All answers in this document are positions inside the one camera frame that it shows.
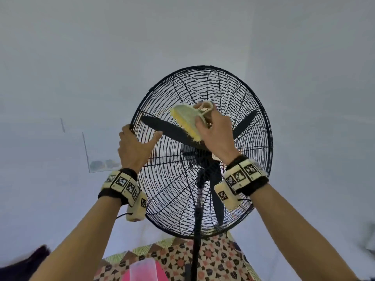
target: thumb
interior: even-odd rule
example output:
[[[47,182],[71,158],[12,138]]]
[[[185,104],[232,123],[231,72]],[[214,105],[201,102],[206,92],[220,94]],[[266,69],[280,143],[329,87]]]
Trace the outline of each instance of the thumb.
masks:
[[[205,136],[209,130],[207,126],[203,123],[202,118],[200,118],[199,116],[195,117],[195,127],[198,129],[199,134],[201,136]]]
[[[163,135],[163,132],[162,131],[156,131],[154,133],[154,136],[152,137],[152,139],[148,142],[148,144],[154,148],[154,146],[156,145],[156,143],[160,140],[160,138],[162,137]]]

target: black fan blade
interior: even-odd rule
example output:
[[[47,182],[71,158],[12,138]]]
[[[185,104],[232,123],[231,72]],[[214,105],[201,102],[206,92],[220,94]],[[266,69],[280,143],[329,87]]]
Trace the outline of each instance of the black fan blade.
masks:
[[[193,141],[181,127],[178,127],[172,123],[166,122],[164,120],[152,116],[142,116],[141,121],[145,123],[148,127],[156,131],[162,131],[165,136],[173,140],[176,140],[177,142],[198,149],[207,150],[205,145]]]
[[[233,138],[236,139],[246,130],[256,116],[256,110],[249,113],[238,125],[233,129]]]
[[[210,179],[213,209],[215,210],[218,225],[221,226],[224,222],[224,204],[215,191],[215,185],[222,181],[219,163],[214,162],[207,171]]]

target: brush head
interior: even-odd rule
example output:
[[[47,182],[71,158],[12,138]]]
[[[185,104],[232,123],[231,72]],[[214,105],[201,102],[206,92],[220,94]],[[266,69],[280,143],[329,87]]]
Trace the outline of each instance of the brush head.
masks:
[[[195,117],[199,116],[204,124],[207,124],[207,122],[199,109],[195,109],[188,104],[178,104],[172,107],[170,112],[177,124],[180,125],[194,141],[202,140],[198,129],[195,127]]]

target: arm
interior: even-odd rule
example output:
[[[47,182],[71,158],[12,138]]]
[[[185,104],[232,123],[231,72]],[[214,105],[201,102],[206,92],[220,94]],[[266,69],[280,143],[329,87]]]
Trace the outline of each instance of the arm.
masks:
[[[234,144],[231,119],[216,108],[210,119],[210,129],[199,117],[195,125],[207,148],[229,165],[240,155]],[[271,185],[260,186],[250,198],[279,250],[303,281],[358,280],[330,243]]]
[[[103,196],[65,240],[46,258],[30,281],[92,280],[103,258],[121,200]]]
[[[156,132],[148,143],[141,144],[127,125],[122,128],[119,136],[121,141],[118,152],[122,167],[138,173],[162,133]],[[119,209],[128,201],[125,194],[113,189],[105,191],[106,194],[101,191],[98,201],[69,236],[43,261],[30,281],[93,280]]]
[[[356,281],[331,244],[271,185],[250,195],[275,244],[303,281]]]

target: black pedestal fan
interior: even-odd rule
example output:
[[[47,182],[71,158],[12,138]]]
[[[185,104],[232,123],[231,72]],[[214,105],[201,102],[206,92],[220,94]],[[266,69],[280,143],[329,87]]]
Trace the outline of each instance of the black pedestal fan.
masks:
[[[138,182],[148,196],[146,217],[173,236],[193,239],[191,264],[185,280],[196,281],[201,239],[228,231],[253,209],[245,196],[227,211],[214,186],[222,180],[224,165],[203,143],[197,143],[176,124],[170,108],[177,103],[210,100],[231,117],[237,149],[255,159],[269,175],[273,141],[267,114],[254,92],[230,72],[214,66],[180,69],[153,86],[137,108],[132,128],[140,142],[155,130],[164,132]]]

